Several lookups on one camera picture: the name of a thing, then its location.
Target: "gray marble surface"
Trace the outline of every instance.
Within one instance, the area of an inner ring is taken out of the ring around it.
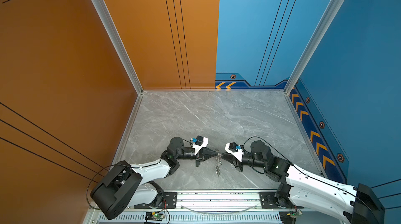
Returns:
[[[224,152],[226,143],[242,144],[251,136],[260,136],[290,161],[319,173],[284,92],[279,90],[144,92],[123,159],[130,164],[153,161],[173,137],[189,140],[198,135],[207,137],[208,147],[220,152]],[[250,150],[250,144],[248,141],[245,149]],[[220,176],[215,172],[215,158],[201,162],[199,167],[195,167],[194,160],[179,162],[172,176],[155,180],[163,189],[278,187],[278,183],[250,167],[245,166],[240,173],[224,160]]]

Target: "gray floor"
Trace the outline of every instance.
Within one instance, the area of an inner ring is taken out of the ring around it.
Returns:
[[[283,91],[144,92],[123,159],[130,164],[156,160],[170,139],[208,138],[210,149],[224,152],[226,143],[244,143],[251,136],[269,141],[290,161],[318,173],[295,122]],[[245,145],[250,149],[251,141]],[[243,173],[222,161],[220,176],[211,158],[195,167],[195,161],[179,160],[172,175],[156,182],[166,190],[272,188],[278,183],[249,167]]]

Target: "yellow arrow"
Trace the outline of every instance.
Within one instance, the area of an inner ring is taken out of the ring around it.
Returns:
[[[293,94],[292,95],[292,103],[294,104],[294,97],[299,97],[299,95],[298,94]]]
[[[323,148],[324,150],[327,151],[327,148],[325,146],[323,146],[322,144],[316,142],[316,153],[318,154],[318,156],[319,156],[319,147]]]
[[[305,112],[305,111],[301,110],[301,115],[300,115],[301,121],[302,121],[302,115],[309,115],[309,114],[308,114],[308,112]]]
[[[335,166],[336,164],[334,164],[334,161],[330,160],[328,157],[323,156],[323,168],[324,170],[326,170],[326,161],[330,162],[333,164],[333,166]]]
[[[310,142],[313,143],[313,136],[317,136],[320,138],[320,135],[317,132],[310,131]]]
[[[216,86],[217,89],[221,89],[220,86],[223,85],[225,82],[221,82],[220,85]]]
[[[233,84],[235,84],[235,82],[229,84],[228,86],[226,86],[227,89],[231,89],[230,86],[232,86]]]
[[[297,103],[295,103],[295,104],[297,105],[296,111],[298,112],[298,106],[303,106],[303,104],[302,104],[301,102],[297,102]]]

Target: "orange wall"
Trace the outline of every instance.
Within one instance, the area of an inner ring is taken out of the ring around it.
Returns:
[[[219,0],[105,2],[144,89],[214,88]]]
[[[91,0],[0,0],[0,102],[102,166],[136,93]],[[92,170],[99,166],[0,105],[0,119]],[[0,137],[95,173],[0,122]],[[89,180],[0,139],[0,222],[81,223]]]

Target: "blue wall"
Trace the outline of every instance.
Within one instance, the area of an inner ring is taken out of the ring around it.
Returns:
[[[287,79],[329,1],[282,0],[278,10],[280,0],[220,0],[216,72],[238,73],[252,86]]]
[[[345,0],[301,75],[349,156],[348,183],[370,187],[401,178],[401,0]],[[401,192],[401,181],[374,188]],[[401,196],[381,199],[401,205]],[[399,223],[401,208],[387,210]]]

